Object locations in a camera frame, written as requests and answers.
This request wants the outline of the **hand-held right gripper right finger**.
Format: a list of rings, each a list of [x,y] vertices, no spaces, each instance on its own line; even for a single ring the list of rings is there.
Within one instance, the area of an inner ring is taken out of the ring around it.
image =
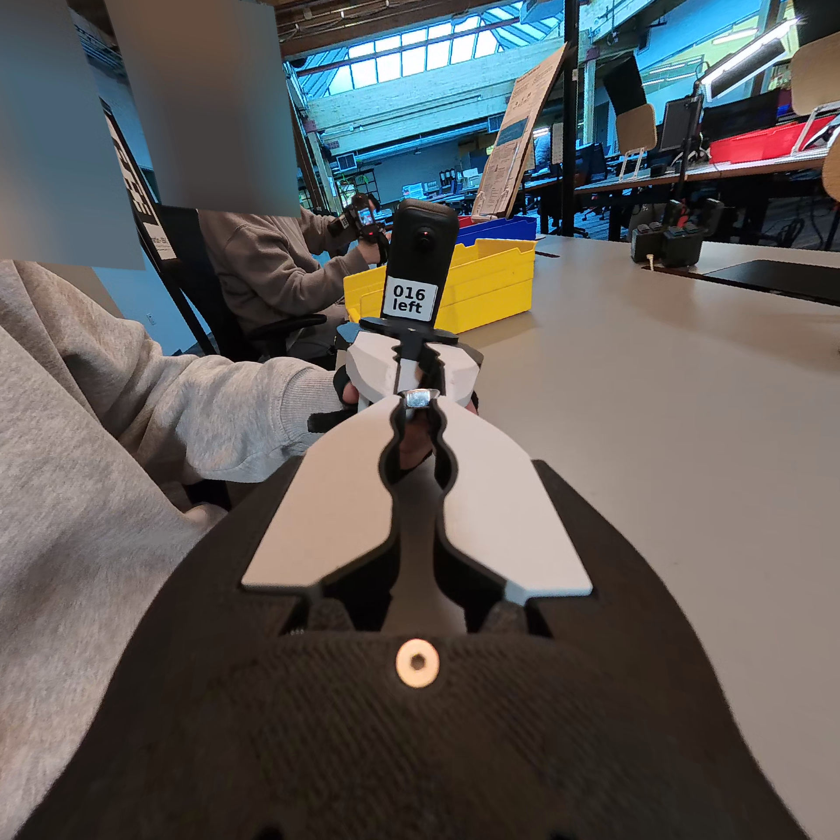
[[[434,577],[461,607],[581,597],[593,583],[529,455],[446,396],[429,407],[434,431]]]

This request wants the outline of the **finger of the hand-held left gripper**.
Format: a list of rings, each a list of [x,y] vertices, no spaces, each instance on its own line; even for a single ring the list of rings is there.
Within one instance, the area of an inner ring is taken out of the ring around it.
[[[358,332],[346,351],[345,368],[364,403],[396,393],[400,340],[376,332]]]
[[[442,389],[448,399],[467,407],[473,395],[484,356],[467,344],[441,344]]]

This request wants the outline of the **person's left forearm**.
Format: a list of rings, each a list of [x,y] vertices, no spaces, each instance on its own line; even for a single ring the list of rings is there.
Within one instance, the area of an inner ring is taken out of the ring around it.
[[[308,362],[206,357],[160,380],[121,441],[164,480],[256,483],[314,441],[311,415],[341,406],[333,376]]]

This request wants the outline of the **black monitor on arm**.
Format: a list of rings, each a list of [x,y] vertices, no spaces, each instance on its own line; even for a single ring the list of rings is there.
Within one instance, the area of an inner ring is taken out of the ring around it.
[[[683,197],[690,156],[700,136],[700,116],[704,106],[701,88],[695,85],[693,92],[684,98],[666,103],[662,133],[658,141],[661,154],[678,152],[677,183],[673,199]]]

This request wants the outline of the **grey desk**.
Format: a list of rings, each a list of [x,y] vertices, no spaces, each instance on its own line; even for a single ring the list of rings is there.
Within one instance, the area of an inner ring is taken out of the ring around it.
[[[657,571],[777,792],[838,838],[838,308],[538,249],[531,309],[465,335],[482,415]]]

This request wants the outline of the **black desk mat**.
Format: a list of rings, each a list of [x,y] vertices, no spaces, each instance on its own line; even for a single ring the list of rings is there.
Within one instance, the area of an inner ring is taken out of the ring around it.
[[[839,268],[769,259],[715,270],[703,279],[751,291],[839,307]]]

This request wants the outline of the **person's left hand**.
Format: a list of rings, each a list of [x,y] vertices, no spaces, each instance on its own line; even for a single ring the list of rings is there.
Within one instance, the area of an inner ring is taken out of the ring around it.
[[[344,366],[339,368],[333,377],[333,385],[342,404],[357,406],[360,400],[358,389],[350,382]],[[428,411],[416,409],[412,417],[406,412],[406,424],[399,447],[400,467],[405,476],[421,465],[434,450],[430,437]]]

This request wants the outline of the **yellow plastic bin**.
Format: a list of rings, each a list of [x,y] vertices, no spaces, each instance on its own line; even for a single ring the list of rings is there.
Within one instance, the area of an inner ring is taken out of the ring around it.
[[[465,333],[530,310],[536,241],[479,239],[437,255],[397,249],[387,266],[344,278],[349,319]]]

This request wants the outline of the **blue plastic bin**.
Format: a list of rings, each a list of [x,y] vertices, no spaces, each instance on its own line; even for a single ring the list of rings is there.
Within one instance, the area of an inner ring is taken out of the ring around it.
[[[496,218],[486,222],[463,226],[458,231],[456,243],[470,247],[479,239],[535,241],[539,219],[534,216]]]

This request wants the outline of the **cardboard document stand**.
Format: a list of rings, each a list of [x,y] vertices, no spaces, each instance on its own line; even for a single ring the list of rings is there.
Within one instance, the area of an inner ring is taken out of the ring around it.
[[[475,221],[509,217],[515,203],[532,132],[568,53],[567,44],[516,79],[473,208]]]

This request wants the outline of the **black battery charger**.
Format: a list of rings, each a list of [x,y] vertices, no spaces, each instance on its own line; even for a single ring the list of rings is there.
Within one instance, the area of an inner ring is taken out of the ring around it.
[[[697,263],[701,248],[717,233],[726,206],[717,198],[708,198],[695,211],[687,205],[671,202],[663,219],[658,261],[664,268],[688,268]]]
[[[650,263],[660,259],[663,249],[664,226],[653,221],[635,227],[631,235],[631,259],[634,263]]]

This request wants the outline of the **small plywood stand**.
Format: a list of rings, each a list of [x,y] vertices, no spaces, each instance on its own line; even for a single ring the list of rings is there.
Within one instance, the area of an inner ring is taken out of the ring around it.
[[[646,102],[616,115],[616,137],[622,156],[618,181],[639,176],[644,156],[657,143],[655,109]]]

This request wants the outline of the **person's grey sweatshirt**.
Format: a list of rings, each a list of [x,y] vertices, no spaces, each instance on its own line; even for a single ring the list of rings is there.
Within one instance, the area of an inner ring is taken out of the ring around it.
[[[222,517],[177,507],[121,437],[166,356],[37,264],[2,261],[2,838],[91,725],[165,580]]]

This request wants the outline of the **hanging light bar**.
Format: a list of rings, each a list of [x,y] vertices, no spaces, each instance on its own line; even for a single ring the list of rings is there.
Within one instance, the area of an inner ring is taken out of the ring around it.
[[[785,19],[739,51],[712,66],[694,84],[692,94],[710,101],[729,93],[771,67],[789,52],[788,41],[796,34],[799,17]]]

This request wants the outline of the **large plywood stand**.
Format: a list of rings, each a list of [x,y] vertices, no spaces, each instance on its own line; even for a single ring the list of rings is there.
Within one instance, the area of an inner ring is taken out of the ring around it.
[[[839,110],[839,33],[802,45],[791,59],[791,105],[808,120],[791,148],[799,154],[817,117]]]

